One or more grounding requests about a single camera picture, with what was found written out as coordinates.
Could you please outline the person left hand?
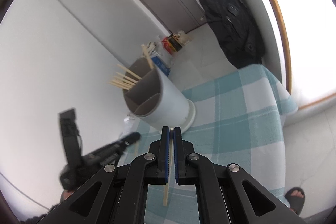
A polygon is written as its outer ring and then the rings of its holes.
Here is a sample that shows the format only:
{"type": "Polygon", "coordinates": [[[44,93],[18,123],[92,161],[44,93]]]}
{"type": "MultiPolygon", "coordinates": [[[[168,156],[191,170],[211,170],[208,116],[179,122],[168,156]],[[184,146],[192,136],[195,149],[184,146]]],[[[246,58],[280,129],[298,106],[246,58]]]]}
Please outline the person left hand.
{"type": "Polygon", "coordinates": [[[61,197],[60,197],[60,203],[62,203],[64,200],[66,200],[73,193],[74,193],[73,190],[63,190],[63,192],[61,194],[61,197]]]}

